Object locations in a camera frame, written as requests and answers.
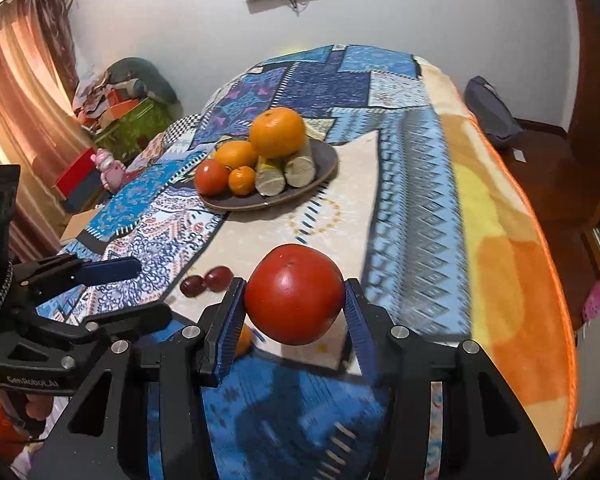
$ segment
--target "gray bag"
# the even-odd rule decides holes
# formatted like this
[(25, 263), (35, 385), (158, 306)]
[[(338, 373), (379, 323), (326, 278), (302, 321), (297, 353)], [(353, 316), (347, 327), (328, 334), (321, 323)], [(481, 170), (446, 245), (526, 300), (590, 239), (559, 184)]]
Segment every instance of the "gray bag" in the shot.
[(464, 103), (478, 119), (487, 139), (499, 150), (508, 148), (522, 131), (493, 86), (481, 76), (476, 76), (467, 83)]

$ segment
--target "pink object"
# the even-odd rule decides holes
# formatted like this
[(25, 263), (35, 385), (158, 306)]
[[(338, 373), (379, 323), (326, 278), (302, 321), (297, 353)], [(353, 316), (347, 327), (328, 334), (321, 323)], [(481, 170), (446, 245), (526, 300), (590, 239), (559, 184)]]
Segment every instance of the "pink object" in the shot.
[(582, 319), (590, 321), (600, 313), (600, 281), (597, 281), (591, 289), (587, 300), (582, 308)]
[(91, 155), (91, 160), (100, 171), (100, 180), (104, 189), (112, 194), (116, 194), (123, 186), (126, 166), (119, 160), (115, 160), (111, 152), (98, 148), (95, 155)]

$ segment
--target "bed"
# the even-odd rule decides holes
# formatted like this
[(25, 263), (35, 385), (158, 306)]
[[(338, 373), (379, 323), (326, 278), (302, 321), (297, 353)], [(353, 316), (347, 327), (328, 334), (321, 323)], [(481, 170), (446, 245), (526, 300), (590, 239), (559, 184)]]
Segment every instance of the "bed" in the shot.
[[(335, 146), (337, 175), (285, 205), (209, 210), (192, 185), (196, 166), (216, 142), (247, 134), (275, 106), (298, 111), (312, 136)], [(358, 278), (395, 322), (437, 342), (470, 336), (480, 343), (560, 464), (576, 387), (554, 263), (524, 193), (435, 66), (343, 44), (269, 59), (219, 89), (199, 115), (155, 137), (128, 170), (138, 177), (64, 251), (91, 260), (136, 256), (142, 274), (75, 288), (40, 306), (42, 316), (77, 324), (161, 298), (197, 320), (222, 294), (185, 298), (178, 288), (184, 277), (228, 265), (248, 278), (273, 247), (305, 244), (330, 256), (346, 278)], [(172, 332), (182, 326), (172, 325)], [(344, 318), (311, 345), (285, 347), (258, 334), (254, 346), (220, 388), (203, 395), (220, 478), (320, 476), (338, 425), (356, 436), (339, 478), (360, 476), (388, 395), (356, 380)], [(426, 476), (433, 479), (443, 406), (440, 385), (431, 391)], [(156, 405), (150, 388), (152, 479), (161, 478)]]

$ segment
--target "plate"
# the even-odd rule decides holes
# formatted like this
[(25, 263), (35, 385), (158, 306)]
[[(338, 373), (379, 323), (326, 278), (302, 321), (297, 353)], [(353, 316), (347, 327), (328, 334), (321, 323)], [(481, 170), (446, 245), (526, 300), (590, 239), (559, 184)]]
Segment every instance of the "plate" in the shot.
[(315, 178), (304, 187), (286, 185), (282, 193), (276, 196), (262, 196), (257, 191), (246, 196), (235, 196), (228, 189), (217, 196), (200, 196), (211, 209), (217, 211), (251, 211), (272, 205), (283, 204), (315, 189), (327, 180), (338, 168), (338, 153), (333, 146), (321, 140), (309, 139), (311, 155), (314, 158)]

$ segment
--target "orange blanket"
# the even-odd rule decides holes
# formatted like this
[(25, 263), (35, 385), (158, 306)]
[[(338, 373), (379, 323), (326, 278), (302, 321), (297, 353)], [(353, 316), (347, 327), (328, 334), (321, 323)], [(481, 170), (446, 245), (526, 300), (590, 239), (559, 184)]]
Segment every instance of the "orange blanket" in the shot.
[(451, 80), (417, 59), (452, 160), (469, 263), (472, 337), (560, 465), (576, 403), (574, 339), (533, 209)]

